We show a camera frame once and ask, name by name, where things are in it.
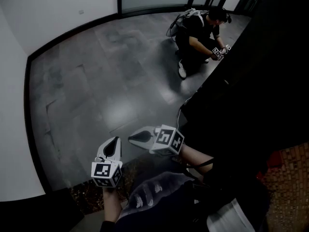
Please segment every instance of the white cable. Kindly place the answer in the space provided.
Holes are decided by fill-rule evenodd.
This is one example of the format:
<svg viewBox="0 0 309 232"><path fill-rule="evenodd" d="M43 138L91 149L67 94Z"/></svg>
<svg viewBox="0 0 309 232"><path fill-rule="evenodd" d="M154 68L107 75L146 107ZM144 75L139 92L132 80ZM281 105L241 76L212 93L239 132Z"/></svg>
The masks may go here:
<svg viewBox="0 0 309 232"><path fill-rule="evenodd" d="M191 96L190 98L186 99L186 101L184 102L184 104L186 104L187 101L190 100L191 98L192 98L192 96ZM179 128L179 117L180 117L180 112L181 112L181 111L182 111L182 110L181 110L181 108L180 108L180 109L179 109L178 118L177 118L177 129Z"/></svg>

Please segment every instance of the shoe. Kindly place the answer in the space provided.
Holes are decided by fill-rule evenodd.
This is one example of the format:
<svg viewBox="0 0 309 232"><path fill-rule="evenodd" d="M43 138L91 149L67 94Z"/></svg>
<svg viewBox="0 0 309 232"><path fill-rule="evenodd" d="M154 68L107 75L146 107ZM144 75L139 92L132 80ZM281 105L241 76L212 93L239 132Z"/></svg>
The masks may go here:
<svg viewBox="0 0 309 232"><path fill-rule="evenodd" d="M178 74L182 80L187 77L187 72L185 71L181 60L178 63Z"/></svg>

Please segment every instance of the gray backpack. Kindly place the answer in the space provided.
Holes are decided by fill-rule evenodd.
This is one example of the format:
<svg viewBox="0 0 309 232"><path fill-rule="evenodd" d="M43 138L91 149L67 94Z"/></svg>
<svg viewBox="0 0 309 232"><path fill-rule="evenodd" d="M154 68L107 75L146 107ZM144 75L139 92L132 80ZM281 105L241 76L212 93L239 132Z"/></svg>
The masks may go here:
<svg viewBox="0 0 309 232"><path fill-rule="evenodd" d="M183 20L186 18L190 18L194 15L198 16L203 24L204 27L204 20L201 15L206 14L208 11L203 11L203 10L196 10L196 9L189 9L186 10L185 12L181 12L175 21L170 25L168 31L166 32L166 36L168 37L174 37L176 33L178 32L179 28L185 28L183 26Z"/></svg>

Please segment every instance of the man's hand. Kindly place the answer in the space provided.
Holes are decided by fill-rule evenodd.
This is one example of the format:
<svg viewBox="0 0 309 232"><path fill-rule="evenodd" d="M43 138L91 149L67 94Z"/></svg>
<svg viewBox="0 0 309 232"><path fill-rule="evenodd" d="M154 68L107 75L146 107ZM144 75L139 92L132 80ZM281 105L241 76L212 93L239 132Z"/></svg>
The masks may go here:
<svg viewBox="0 0 309 232"><path fill-rule="evenodd" d="M218 57L215 54L211 54L211 59L217 61Z"/></svg>

